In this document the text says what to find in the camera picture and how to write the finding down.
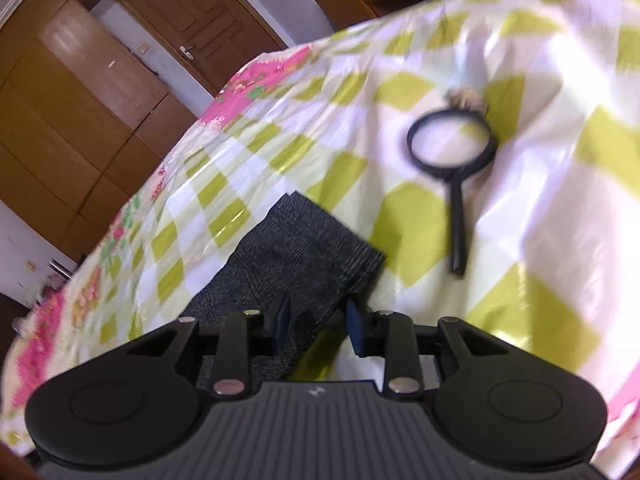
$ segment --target metal screw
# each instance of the metal screw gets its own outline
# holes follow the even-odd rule
[[[220,379],[213,384],[213,391],[219,395],[237,395],[244,392],[244,383],[240,379]]]
[[[388,387],[395,394],[414,394],[420,390],[420,383],[411,377],[396,377],[388,382]]]

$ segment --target bed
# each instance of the bed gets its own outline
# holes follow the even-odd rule
[[[591,381],[609,409],[594,463],[621,476],[640,448],[639,52],[640,0],[435,0],[259,56],[23,324],[2,374],[2,440],[29,452],[39,384],[178,317],[299,190],[386,253],[373,308],[464,317]],[[404,139],[461,87],[482,92],[500,148],[465,187],[458,280],[444,185],[409,163]],[[329,357],[312,347],[303,368],[382,376],[348,342]]]

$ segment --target black magnifying glass frame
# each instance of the black magnifying glass frame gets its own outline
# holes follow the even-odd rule
[[[459,118],[465,119],[482,126],[487,134],[487,144],[478,156],[472,158],[463,164],[456,166],[436,166],[428,164],[418,156],[414,151],[415,136],[426,126],[440,119]],[[464,276],[466,271],[466,260],[468,257],[468,249],[466,246],[465,231],[465,212],[462,202],[462,183],[470,176],[475,175],[479,171],[491,163],[495,158],[495,152],[498,149],[498,139],[494,136],[491,127],[486,122],[484,116],[471,110],[459,110],[450,108],[446,110],[438,110],[423,115],[414,122],[406,134],[406,145],[409,149],[409,156],[421,171],[431,175],[434,178],[443,180],[449,184],[450,196],[450,271],[457,276]]]

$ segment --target door frame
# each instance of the door frame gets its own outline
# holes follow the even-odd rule
[[[127,12],[131,14],[145,30],[151,34],[186,70],[189,72],[207,91],[214,97],[218,94],[221,88],[216,88],[210,83],[202,73],[196,69],[196,67],[190,63],[183,54],[175,48],[151,23],[149,23],[143,16],[141,16],[136,9],[129,5],[126,0],[117,0]],[[269,26],[269,23],[260,15],[260,13],[252,7],[247,0],[237,0],[242,6],[251,14],[256,22],[265,30],[269,37],[276,43],[280,49],[286,49],[287,45],[282,38]]]

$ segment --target small fluffy object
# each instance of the small fluffy object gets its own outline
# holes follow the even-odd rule
[[[452,108],[486,114],[486,103],[478,91],[473,88],[452,88],[447,92],[446,97]]]

